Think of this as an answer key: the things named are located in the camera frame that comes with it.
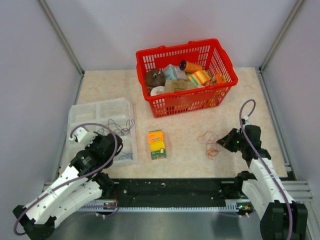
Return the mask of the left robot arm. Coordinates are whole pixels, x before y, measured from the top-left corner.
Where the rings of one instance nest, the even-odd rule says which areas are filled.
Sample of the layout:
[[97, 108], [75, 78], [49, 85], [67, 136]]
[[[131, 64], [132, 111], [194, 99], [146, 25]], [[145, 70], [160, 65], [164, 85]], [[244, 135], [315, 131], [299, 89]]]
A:
[[113, 134], [79, 129], [71, 141], [84, 146], [71, 160], [64, 172], [34, 201], [13, 209], [24, 234], [31, 240], [46, 240], [71, 214], [87, 203], [109, 198], [115, 184], [103, 169], [113, 164], [113, 159], [123, 148], [122, 139]]

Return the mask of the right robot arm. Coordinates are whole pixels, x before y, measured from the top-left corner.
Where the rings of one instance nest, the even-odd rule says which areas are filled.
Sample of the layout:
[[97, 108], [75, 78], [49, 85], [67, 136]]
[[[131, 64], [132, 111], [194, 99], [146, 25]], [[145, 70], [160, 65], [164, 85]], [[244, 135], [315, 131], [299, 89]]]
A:
[[224, 149], [241, 152], [249, 168], [235, 177], [233, 192], [239, 198], [250, 200], [260, 219], [260, 233], [264, 240], [304, 240], [308, 210], [284, 187], [269, 152], [261, 147], [260, 137], [259, 126], [246, 124], [240, 129], [233, 128], [217, 140]]

